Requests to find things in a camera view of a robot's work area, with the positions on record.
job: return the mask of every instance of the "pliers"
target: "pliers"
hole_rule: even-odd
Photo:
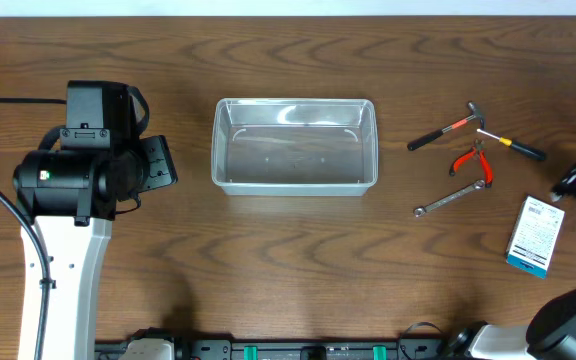
[[[467,153],[461,155],[452,163],[448,173],[450,176],[455,176],[459,167],[473,156],[479,157],[479,162],[481,163],[481,167],[484,169],[484,174],[486,176],[486,187],[491,187],[493,178],[492,169],[490,168],[490,164],[488,164],[488,160],[486,160],[486,157],[484,156],[484,142],[479,139],[475,140],[474,145]]]

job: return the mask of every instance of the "wood grain surface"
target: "wood grain surface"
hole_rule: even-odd
[[[548,278],[505,263],[526,195],[547,199],[576,160],[576,18],[0,19],[0,96],[65,98],[71,79],[139,87],[146,135],[166,135],[179,183],[114,224],[98,339],[140,328],[235,338],[392,338],[409,324],[523,324],[576,287],[576,202]],[[227,197],[210,178],[224,97],[366,98],[379,181],[361,198]],[[416,219],[482,176],[448,176],[475,125],[415,152],[406,143],[485,111],[490,131],[544,149],[536,163],[488,141],[494,186]],[[0,188],[60,105],[0,105]],[[16,356],[19,226],[0,205],[0,359]]]

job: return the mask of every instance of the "screwdriver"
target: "screwdriver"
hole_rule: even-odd
[[[483,131],[481,129],[477,129],[477,132],[482,133],[484,135],[488,135],[493,139],[497,139],[499,140],[500,143],[508,146],[509,148],[523,154],[524,156],[527,156],[531,159],[535,159],[537,161],[544,161],[546,160],[546,153],[544,153],[541,150],[537,150],[533,147],[530,147],[528,145],[522,144],[516,140],[510,140],[510,139],[506,139],[503,138],[501,136],[497,136],[497,135],[493,135],[489,132]]]

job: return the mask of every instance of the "metal wrench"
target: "metal wrench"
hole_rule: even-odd
[[[439,200],[439,201],[435,201],[434,203],[427,205],[427,206],[422,206],[422,207],[418,207],[416,208],[412,213],[415,214],[416,217],[420,217],[425,215],[426,213],[429,213],[433,210],[435,210],[436,208],[445,205],[455,199],[458,199],[468,193],[471,193],[475,190],[481,190],[484,188],[484,186],[486,185],[486,182],[483,180],[477,180],[474,183],[472,183],[469,186],[466,186],[465,188],[457,191],[454,194],[448,195],[445,198]]]

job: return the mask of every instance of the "hammer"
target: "hammer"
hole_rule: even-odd
[[[448,125],[443,129],[435,130],[429,134],[426,134],[426,135],[420,137],[417,140],[413,140],[413,141],[409,142],[408,143],[408,150],[410,150],[410,151],[417,150],[420,147],[428,144],[429,142],[438,139],[441,135],[447,133],[448,131],[454,130],[454,129],[462,126],[462,125],[465,125],[470,120],[479,119],[479,122],[481,123],[481,129],[482,130],[485,129],[486,128],[486,119],[484,119],[484,114],[481,112],[481,110],[479,109],[477,104],[475,104],[472,101],[469,101],[468,102],[468,108],[472,112],[472,114],[470,116],[468,116],[467,118],[461,119],[452,125]]]

